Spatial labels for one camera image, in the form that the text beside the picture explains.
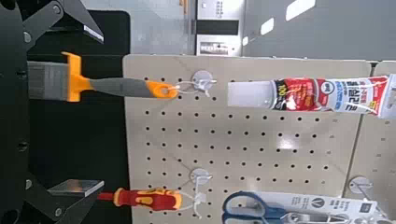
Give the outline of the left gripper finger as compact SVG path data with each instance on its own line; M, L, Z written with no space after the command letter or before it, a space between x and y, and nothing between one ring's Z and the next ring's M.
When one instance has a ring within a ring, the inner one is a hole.
M46 5L22 22L25 49L45 33L83 33L103 44L105 36L81 0L45 0Z
M46 189L26 180L24 224L81 224L105 186L103 180L68 179Z

